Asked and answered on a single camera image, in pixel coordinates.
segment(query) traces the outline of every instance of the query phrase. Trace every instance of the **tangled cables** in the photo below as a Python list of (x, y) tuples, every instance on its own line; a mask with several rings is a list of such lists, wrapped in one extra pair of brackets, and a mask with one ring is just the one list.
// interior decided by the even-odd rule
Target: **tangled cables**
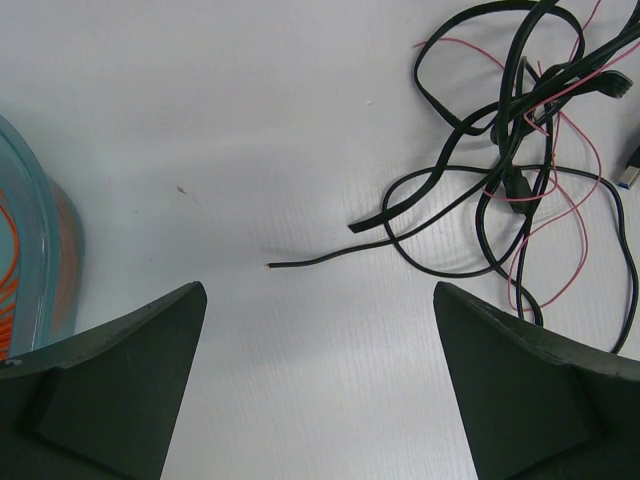
[[(524, 307), (523, 300), (526, 299), (530, 306), (529, 310), (533, 314), (534, 323), (536, 325), (543, 326), (542, 308), (545, 305), (540, 305), (531, 293), (522, 285), (527, 243), (533, 234), (550, 223), (546, 222), (541, 227), (534, 229), (533, 221), (536, 210), (544, 197), (553, 190), (559, 189), (560, 192), (569, 200), (572, 208), (552, 221), (558, 220), (571, 212), (575, 212), (579, 216), (583, 230), (585, 230), (584, 222), (580, 216), (579, 207), (600, 185), (606, 188), (611, 194), (616, 206), (616, 214), (618, 218), (618, 239), (627, 263), (631, 280), (631, 296), (628, 305), (628, 312), (618, 340), (611, 349), (612, 353), (619, 353), (631, 330), (638, 303), (638, 273), (626, 240), (624, 209), (616, 188), (610, 182), (602, 178), (602, 165), (599, 161), (597, 150), (588, 138), (580, 131), (580, 129), (578, 129), (578, 127), (573, 124), (568, 117), (566, 117), (562, 112), (562, 109), (573, 98), (581, 95), (599, 92), (612, 98), (622, 98), (631, 88), (632, 82), (626, 76), (620, 72), (608, 69), (614, 63), (628, 56), (635, 51), (635, 49), (640, 47), (640, 43), (638, 43), (628, 51), (614, 58), (617, 52), (640, 38), (640, 0), (638, 0), (630, 19), (620, 34), (589, 54), (585, 54), (586, 45), (584, 28), (586, 25), (583, 27), (571, 12), (558, 7), (558, 3), (559, 0), (494, 1), (471, 7), (445, 22), (426, 42), (424, 42), (424, 44), (421, 44), (421, 50), (416, 58), (413, 68), (413, 77), (422, 96), (431, 104), (440, 116), (449, 125), (451, 125), (453, 132), (445, 142), (439, 158), (433, 167), (410, 173), (397, 180), (385, 193), (380, 213), (371, 218), (349, 225), (349, 228), (354, 233), (360, 233), (372, 228), (383, 226), (388, 238), (379, 242), (339, 250), (313, 260), (271, 263), (268, 264), (268, 267), (290, 268), (311, 266), (349, 253), (393, 245), (400, 255), (409, 262), (409, 264), (430, 275), (456, 279), (478, 277), (490, 272), (497, 272), (507, 280), (510, 289), (512, 285), (515, 288), (515, 308), (517, 309), (520, 318), (524, 319), (524, 313), (527, 310)], [(438, 41), (448, 39), (445, 35), (455, 26), (483, 15), (518, 10), (527, 11), (528, 13), (513, 37), (504, 65), (501, 65), (495, 59), (492, 59), (494, 62), (500, 64), (501, 68), (504, 70), (498, 101), (480, 108), (464, 119), (458, 118), (422, 85), (418, 71), (423, 59)], [(545, 15), (553, 15), (565, 21), (574, 29), (578, 38), (571, 54), (571, 58), (567, 62), (553, 65), (546, 71), (536, 71), (536, 69), (527, 61), (526, 57), (523, 56), (523, 51), (534, 27)], [(466, 42), (456, 39), (449, 38), (448, 40), (467, 44)], [(469, 44), (467, 45), (481, 51), (477, 47)], [(527, 75), (534, 82), (533, 88), (529, 91), (525, 91), (524, 85), (525, 77)], [(487, 117), (490, 117), (490, 119), (486, 124), (482, 125), (481, 121)], [(555, 164), (554, 132), (557, 131), (560, 120), (568, 122), (589, 142), (592, 150), (598, 158), (598, 174), (562, 167)], [(541, 132), (546, 137), (544, 162), (539, 165), (526, 166), (518, 166), (514, 164), (514, 157), (522, 145), (523, 140), (534, 132)], [(487, 134), (490, 136), (492, 142), (497, 146), (499, 152), (499, 158), (492, 168), (483, 169), (474, 166), (449, 165), (449, 160), (451, 159), (453, 152), (464, 136), (478, 137)], [(524, 171), (528, 170), (537, 171), (533, 187), (531, 187), (529, 181), (523, 174)], [(451, 202), (447, 207), (435, 214), (429, 220), (406, 233), (396, 235), (390, 225), (390, 222), (412, 208), (416, 203), (429, 194), (447, 171), (471, 172), (477, 174), (480, 179), (473, 185), (473, 187), (460, 195), (456, 200)], [(558, 183), (558, 173), (592, 179), (595, 181), (594, 187), (580, 202), (574, 203)], [(426, 180), (412, 195), (399, 203), (390, 205), (393, 193), (401, 185), (414, 178), (424, 176), (426, 176)], [(551, 190), (548, 190), (549, 183), (553, 184)], [(504, 186), (506, 191), (505, 200), (509, 202), (513, 212), (521, 215), (523, 220), (519, 231), (507, 251), (500, 258), (496, 258), (487, 239), (484, 218), (490, 201), (492, 199), (499, 198), (496, 195), (496, 192), (501, 184)], [(481, 197), (475, 215), (475, 230), (480, 248), (488, 263), (485, 268), (466, 273), (436, 271), (418, 263), (403, 248), (403, 241), (430, 227), (435, 222), (452, 212), (467, 199), (480, 192)], [(509, 271), (507, 271), (505, 270), (504, 265), (512, 256), (514, 256), (513, 263)], [(583, 256), (578, 272), (584, 265), (584, 260), (586, 260), (586, 255)], [(516, 270), (515, 277), (513, 276), (514, 268)]]

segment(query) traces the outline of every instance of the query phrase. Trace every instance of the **red wire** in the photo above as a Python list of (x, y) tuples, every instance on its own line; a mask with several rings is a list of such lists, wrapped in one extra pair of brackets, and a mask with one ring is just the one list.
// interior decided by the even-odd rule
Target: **red wire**
[(579, 220), (580, 220), (580, 224), (581, 224), (583, 232), (584, 232), (584, 243), (585, 243), (585, 248), (584, 248), (582, 259), (580, 260), (580, 263), (578, 264), (578, 268), (576, 269), (576, 271), (573, 274), (573, 276), (569, 279), (567, 284), (564, 287), (562, 287), (562, 289), (556, 295), (554, 295), (553, 298), (551, 298), (551, 300), (549, 300), (549, 301), (543, 303), (542, 305), (540, 305), (540, 308), (548, 307), (549, 305), (551, 305), (558, 298), (560, 298), (569, 289), (569, 287), (571, 287), (571, 285), (578, 278), (578, 275), (580, 275), (580, 272), (582, 272), (582, 269), (584, 268), (584, 265), (587, 262), (587, 256), (589, 254), (589, 235), (588, 235), (588, 231), (587, 231), (586, 225), (584, 223), (584, 219), (582, 218), (582, 214), (580, 213), (579, 208), (584, 202), (586, 202), (589, 199), (589, 197), (591, 197), (591, 195), (593, 195), (593, 193), (596, 191), (596, 188), (598, 188), (598, 184), (600, 183), (600, 179), (602, 178), (602, 159), (600, 158), (600, 154), (598, 153), (598, 149), (596, 148), (596, 146), (593, 144), (591, 139), (580, 129), (580, 127), (578, 127), (575, 123), (573, 123), (573, 121), (571, 121), (571, 119), (568, 118), (566, 115), (564, 115), (562, 112), (560, 112), (559, 115), (562, 115), (564, 120), (567, 123), (569, 123), (569, 125), (571, 125), (571, 127), (582, 138), (585, 139), (585, 141), (589, 144), (589, 147), (591, 147), (591, 150), (595, 154), (596, 160), (598, 161), (598, 180), (593, 184), (593, 187), (591, 188), (591, 190), (589, 190), (589, 193), (587, 193), (587, 195), (580, 202), (578, 202), (577, 204), (574, 203), (573, 200), (571, 199), (571, 197), (568, 194), (566, 194), (566, 191), (560, 185), (558, 185), (558, 189), (560, 190), (560, 192), (562, 192), (562, 194), (565, 196), (565, 198), (567, 198), (567, 200), (571, 203), (572, 208), (570, 210), (567, 210), (566, 212), (558, 215), (557, 217), (552, 218), (551, 220), (543, 223), (542, 225), (540, 225), (538, 228), (536, 228), (534, 231), (532, 231), (529, 234), (529, 236), (527, 236), (522, 241), (522, 243), (520, 244), (520, 246), (516, 250), (516, 252), (514, 254), (514, 257), (513, 257), (512, 261), (511, 261), (511, 267), (509, 268), (509, 279), (507, 281), (507, 291), (508, 291), (508, 294), (509, 294), (509, 305), (511, 305), (511, 308), (513, 308), (514, 310), (515, 310), (515, 307), (513, 305), (512, 299), (511, 299), (511, 279), (513, 278), (513, 268), (514, 268), (514, 266), (516, 264), (516, 260), (517, 260), (517, 257), (518, 257), (518, 254), (520, 253), (520, 251), (529, 242), (531, 237), (533, 237), (540, 230), (542, 230), (543, 228), (551, 225), (552, 223), (557, 222), (558, 220), (566, 217), (570, 213), (575, 212), (576, 215), (578, 216)]

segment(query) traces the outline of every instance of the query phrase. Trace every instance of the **thin red wire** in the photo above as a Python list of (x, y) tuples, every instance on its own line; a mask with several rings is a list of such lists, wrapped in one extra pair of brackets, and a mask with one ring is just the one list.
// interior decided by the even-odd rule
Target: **thin red wire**
[[(540, 76), (542, 76), (542, 64), (540, 63), (540, 60), (538, 60), (538, 72), (540, 73)], [(502, 200), (504, 202), (524, 203), (524, 202), (530, 202), (532, 200), (540, 200), (554, 193), (556, 189), (560, 186), (560, 183), (558, 181), (558, 168), (556, 164), (556, 148), (558, 147), (558, 139), (560, 137), (560, 123), (562, 118), (563, 117), (561, 115), (558, 115), (558, 121), (556, 122), (556, 135), (555, 135), (555, 138), (553, 139), (553, 147), (551, 150), (551, 167), (553, 168), (553, 176), (555, 177), (555, 182), (552, 182), (553, 188), (551, 190), (549, 190), (548, 192), (542, 193), (540, 195), (535, 195), (533, 197), (513, 198), (513, 199), (509, 197), (500, 197), (498, 195), (494, 195), (491, 192), (489, 192), (486, 188), (483, 189), (484, 194), (488, 197), (494, 198), (496, 200)]]
[[(495, 56), (493, 56), (491, 53), (487, 52), (486, 50), (478, 47), (477, 45), (474, 45), (471, 42), (467, 42), (466, 40), (462, 40), (460, 38), (455, 38), (455, 37), (442, 37), (440, 39), (440, 41), (443, 42), (453, 42), (453, 43), (459, 43), (461, 45), (464, 45), (465, 47), (469, 47), (472, 50), (475, 50), (476, 52), (484, 55), (485, 57), (487, 57), (489, 60), (491, 60), (493, 63), (495, 63), (498, 67), (500, 67), (500, 69), (504, 70), (504, 65), (502, 64), (502, 62), (500, 60), (498, 60)], [(420, 43), (416, 43), (413, 48), (417, 48), (417, 47), (421, 47), (422, 45), (424, 45), (426, 42), (420, 42)], [(493, 193), (490, 193), (489, 191), (487, 191), (486, 189), (483, 189), (483, 192), (485, 195), (487, 195), (488, 197), (491, 198), (495, 198), (496, 200), (503, 200), (503, 201), (509, 201), (511, 203), (524, 203), (524, 202), (530, 202), (532, 200), (540, 200), (546, 196), (551, 195), (552, 193), (555, 192), (556, 188), (558, 188), (558, 170), (556, 169), (556, 147), (558, 145), (558, 136), (559, 136), (559, 132), (560, 132), (560, 117), (558, 117), (558, 122), (556, 124), (556, 136), (553, 142), (553, 152), (552, 152), (552, 166), (553, 166), (553, 174), (555, 177), (555, 182), (553, 183), (553, 188), (551, 190), (549, 190), (548, 192), (545, 192), (541, 195), (536, 195), (534, 197), (529, 197), (529, 198), (518, 198), (518, 199), (510, 199), (507, 197), (501, 197), (499, 195), (494, 195)]]
[[(578, 275), (580, 275), (580, 272), (582, 272), (582, 269), (584, 268), (585, 263), (587, 262), (587, 256), (588, 256), (588, 253), (589, 253), (589, 235), (588, 235), (588, 231), (586, 229), (586, 226), (584, 226), (584, 220), (582, 218), (582, 214), (580, 213), (579, 208), (584, 202), (586, 202), (591, 197), (591, 195), (593, 195), (593, 193), (598, 188), (598, 184), (600, 183), (600, 180), (602, 179), (602, 159), (600, 158), (600, 153), (598, 152), (598, 149), (596, 148), (596, 146), (593, 144), (591, 139), (580, 129), (580, 127), (578, 127), (575, 123), (573, 123), (573, 121), (569, 117), (567, 117), (565, 114), (563, 114), (562, 112), (560, 112), (559, 115), (562, 115), (563, 119), (569, 125), (571, 125), (571, 127), (582, 138), (584, 138), (584, 140), (589, 144), (589, 147), (591, 147), (591, 150), (593, 151), (594, 155), (596, 156), (596, 160), (598, 162), (598, 179), (593, 184), (593, 187), (591, 188), (591, 190), (589, 190), (587, 195), (585, 195), (585, 197), (582, 200), (580, 200), (580, 202), (578, 202), (578, 203), (574, 203), (573, 200), (571, 199), (571, 197), (568, 197), (568, 196), (565, 195), (565, 197), (570, 201), (570, 203), (572, 205), (572, 208), (570, 210), (567, 210), (566, 212), (558, 215), (557, 217), (552, 218), (551, 220), (543, 223), (539, 227), (537, 227), (534, 231), (532, 231), (529, 234), (529, 236), (527, 236), (522, 241), (522, 243), (520, 244), (520, 246), (516, 250), (516, 252), (514, 254), (514, 257), (511, 260), (511, 267), (509, 268), (509, 279), (507, 281), (507, 292), (508, 292), (508, 295), (509, 295), (509, 305), (511, 305), (511, 308), (513, 308), (513, 309), (515, 309), (515, 307), (513, 305), (513, 300), (511, 299), (511, 280), (513, 278), (513, 268), (514, 268), (514, 266), (516, 264), (518, 254), (524, 248), (524, 246), (529, 242), (531, 237), (533, 237), (536, 233), (540, 232), (540, 230), (542, 230), (543, 228), (548, 227), (552, 223), (557, 222), (558, 220), (566, 217), (567, 215), (569, 215), (572, 212), (575, 212), (576, 215), (578, 215), (578, 217), (580, 219), (581, 225), (583, 226), (585, 247), (584, 247), (584, 252), (583, 252), (582, 258), (580, 260), (580, 263), (578, 263), (578, 268), (576, 269), (575, 273), (572, 275), (572, 277), (569, 279), (569, 281), (566, 283), (566, 285), (564, 287), (562, 287), (562, 289), (556, 295), (554, 295), (553, 298), (551, 298), (551, 300), (549, 300), (549, 301), (543, 303), (542, 305), (540, 305), (540, 308), (548, 307), (553, 302), (555, 302), (558, 298), (560, 298), (569, 289), (569, 287), (571, 287), (571, 285), (575, 282), (575, 280), (578, 278)], [(558, 185), (558, 189), (560, 189), (560, 191), (563, 192), (562, 187), (559, 186), (559, 185)]]

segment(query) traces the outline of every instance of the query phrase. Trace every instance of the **cable connector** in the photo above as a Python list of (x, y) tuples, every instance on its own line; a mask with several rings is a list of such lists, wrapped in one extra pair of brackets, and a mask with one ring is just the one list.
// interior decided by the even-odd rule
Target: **cable connector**
[(627, 160), (627, 168), (618, 180), (618, 186), (629, 190), (640, 175), (640, 147)]
[[(523, 200), (533, 197), (531, 185), (529, 185), (529, 181), (522, 175), (521, 170), (515, 170), (513, 174), (504, 177), (502, 183), (507, 192), (507, 198), (509, 199)], [(529, 215), (533, 213), (535, 201), (509, 202), (509, 205), (511, 205), (511, 210), (513, 210), (514, 213), (518, 215)]]

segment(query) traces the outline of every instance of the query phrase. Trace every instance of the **pink wire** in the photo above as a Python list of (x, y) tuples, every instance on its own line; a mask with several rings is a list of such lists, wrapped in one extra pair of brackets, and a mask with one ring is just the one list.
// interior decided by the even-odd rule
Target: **pink wire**
[[(578, 208), (579, 204), (578, 205), (575, 204), (573, 199), (569, 196), (567, 191), (564, 188), (562, 188), (562, 186), (560, 184), (556, 184), (556, 186), (558, 187), (558, 190), (560, 190), (560, 193), (562, 193), (564, 198), (569, 202), (569, 204), (571, 205), (572, 208), (570, 210), (566, 211), (565, 213), (563, 213), (562, 215), (560, 215), (560, 216), (558, 216), (556, 218), (553, 218), (553, 219), (549, 220), (548, 222), (542, 224), (540, 227), (536, 228), (533, 232), (531, 232), (531, 234), (527, 238), (525, 238), (522, 241), (522, 243), (520, 244), (520, 246), (516, 250), (516, 252), (514, 254), (514, 257), (513, 257), (513, 260), (511, 261), (511, 267), (509, 268), (509, 280), (508, 280), (509, 283), (508, 283), (508, 287), (507, 287), (508, 288), (508, 294), (509, 294), (509, 305), (514, 310), (517, 310), (517, 308), (513, 304), (513, 300), (511, 298), (511, 280), (513, 278), (513, 269), (514, 269), (514, 266), (516, 264), (516, 260), (518, 259), (518, 254), (520, 253), (520, 251), (522, 251), (524, 246), (529, 242), (529, 240), (531, 239), (531, 237), (533, 237), (534, 234), (536, 234), (537, 232), (539, 232), (543, 228), (551, 225), (553, 222), (555, 222), (557, 220), (560, 220), (561, 218), (565, 217), (566, 215), (570, 214), (571, 212), (575, 212), (576, 215), (578, 216), (578, 219), (580, 220), (580, 226), (582, 227), (582, 233), (584, 235), (584, 249), (583, 249), (583, 252), (582, 252), (582, 256), (580, 258), (580, 263), (578, 264), (578, 268), (576, 269), (576, 271), (573, 274), (573, 276), (566, 283), (566, 285), (564, 287), (562, 287), (562, 289), (558, 293), (556, 293), (549, 301), (547, 301), (547, 302), (543, 303), (542, 305), (540, 305), (540, 308), (548, 307), (553, 302), (558, 300), (558, 298), (560, 298), (562, 295), (564, 295), (564, 293), (569, 289), (569, 287), (571, 287), (571, 285), (578, 278), (578, 275), (580, 275), (580, 273), (582, 272), (582, 269), (584, 268), (585, 264), (587, 263), (587, 257), (589, 256), (589, 233), (588, 233), (587, 226), (585, 224), (584, 218), (582, 217), (582, 213), (580, 212), (580, 209)], [(590, 195), (591, 195), (591, 193), (589, 193), (589, 195), (587, 195), (587, 197), (585, 197), (582, 202), (584, 202), (584, 200), (586, 200)], [(531, 308), (525, 308), (524, 309), (525, 312), (530, 312), (531, 310), (532, 310)]]
[(529, 114), (533, 111), (535, 111), (538, 107), (546, 104), (546, 103), (551, 103), (554, 100), (557, 100), (558, 98), (560, 98), (561, 96), (563, 96), (565, 93), (569, 93), (572, 90), (575, 90), (576, 88), (578, 88), (580, 85), (582, 85), (585, 82), (588, 82), (589, 80), (591, 80), (593, 77), (595, 77), (596, 75), (599, 75), (600, 73), (602, 73), (604, 70), (606, 70), (607, 68), (615, 65), (616, 63), (618, 63), (619, 61), (625, 59), (626, 57), (628, 57), (629, 55), (631, 55), (633, 52), (635, 52), (638, 48), (640, 47), (640, 42), (636, 43), (633, 47), (631, 47), (629, 50), (627, 50), (626, 52), (624, 52), (623, 54), (617, 56), (616, 58), (614, 58), (613, 60), (611, 60), (609, 63), (605, 64), (604, 66), (600, 67), (599, 69), (597, 69), (595, 72), (590, 73), (589, 75), (587, 75), (586, 77), (578, 80), (576, 83), (574, 83), (573, 85), (565, 88), (564, 90), (556, 93), (555, 95), (552, 95), (551, 97), (547, 98), (546, 100), (543, 100), (542, 102), (538, 103), (536, 106), (530, 108), (529, 110), (527, 110), (524, 113), (524, 119), (525, 121), (531, 125), (534, 129), (536, 129), (537, 131), (539, 131), (540, 133), (542, 133), (545, 136), (548, 136), (549, 134), (547, 132), (545, 132), (541, 127), (539, 127), (538, 125), (536, 125), (535, 123), (533, 123), (531, 120), (529, 120)]
[[(569, 124), (571, 125), (571, 127), (589, 144), (589, 147), (591, 147), (591, 150), (593, 151), (594, 155), (596, 156), (596, 160), (598, 162), (598, 179), (597, 181), (593, 184), (593, 187), (591, 188), (591, 190), (589, 190), (589, 192), (587, 193), (587, 195), (585, 195), (585, 197), (578, 202), (577, 204), (573, 202), (573, 200), (570, 199), (570, 197), (567, 197), (569, 199), (569, 201), (571, 202), (572, 208), (570, 210), (567, 210), (566, 212), (558, 215), (555, 218), (552, 218), (551, 220), (543, 223), (542, 225), (540, 225), (539, 227), (537, 227), (534, 231), (532, 231), (529, 236), (527, 236), (522, 243), (520, 244), (520, 246), (518, 247), (518, 249), (516, 250), (513, 260), (511, 261), (511, 267), (509, 268), (509, 279), (508, 279), (508, 283), (507, 283), (507, 291), (509, 294), (509, 305), (511, 305), (511, 308), (514, 308), (513, 305), (513, 301), (511, 299), (511, 280), (513, 278), (513, 268), (516, 264), (516, 260), (518, 258), (518, 254), (520, 253), (520, 251), (522, 250), (522, 248), (524, 247), (524, 245), (527, 244), (527, 242), (531, 239), (531, 237), (533, 237), (536, 233), (538, 233), (540, 230), (542, 230), (543, 228), (551, 225), (554, 222), (557, 222), (558, 220), (566, 217), (567, 215), (569, 215), (572, 212), (575, 212), (576, 215), (579, 216), (580, 218), (580, 223), (582, 225), (584, 225), (584, 219), (582, 218), (582, 214), (580, 213), (580, 206), (586, 202), (591, 195), (593, 195), (593, 193), (596, 191), (596, 189), (598, 188), (598, 184), (600, 183), (600, 180), (602, 179), (602, 159), (600, 158), (600, 153), (598, 152), (598, 149), (596, 148), (596, 146), (593, 144), (593, 142), (591, 141), (591, 139), (580, 129), (580, 127), (578, 127), (575, 123), (573, 123), (573, 121), (567, 117), (564, 113), (560, 112), (559, 115), (561, 115), (563, 117), (563, 119)], [(555, 302), (558, 298), (560, 298), (568, 289), (569, 287), (571, 287), (571, 285), (575, 282), (576, 278), (578, 278), (578, 275), (580, 275), (580, 272), (582, 272), (582, 269), (587, 261), (587, 255), (588, 255), (588, 246), (589, 246), (589, 236), (588, 236), (588, 232), (586, 230), (586, 226), (583, 226), (583, 232), (584, 232), (584, 239), (585, 239), (585, 252), (583, 253), (583, 258), (581, 259), (580, 263), (578, 264), (578, 268), (576, 269), (576, 272), (573, 274), (573, 276), (571, 277), (571, 279), (569, 279), (569, 281), (567, 282), (567, 284), (549, 301), (543, 303), (542, 305), (540, 305), (540, 308), (544, 308), (544, 307), (548, 307), (549, 305), (551, 305), (553, 302)], [(531, 311), (530, 308), (525, 309), (525, 311), (529, 312)]]
[[(596, 13), (598, 12), (598, 8), (600, 8), (601, 3), (602, 3), (602, 0), (598, 0), (596, 2), (595, 7), (593, 7), (593, 10), (591, 11), (591, 16), (587, 19), (587, 21), (582, 26), (583, 32), (587, 29), (589, 25), (591, 25), (591, 21), (593, 20), (593, 17), (596, 16)], [(571, 55), (569, 55), (569, 59), (572, 59), (573, 56), (576, 54), (576, 50), (578, 50), (579, 43), (580, 43), (580, 37), (576, 38), (576, 43), (573, 44), (573, 50), (571, 50)]]

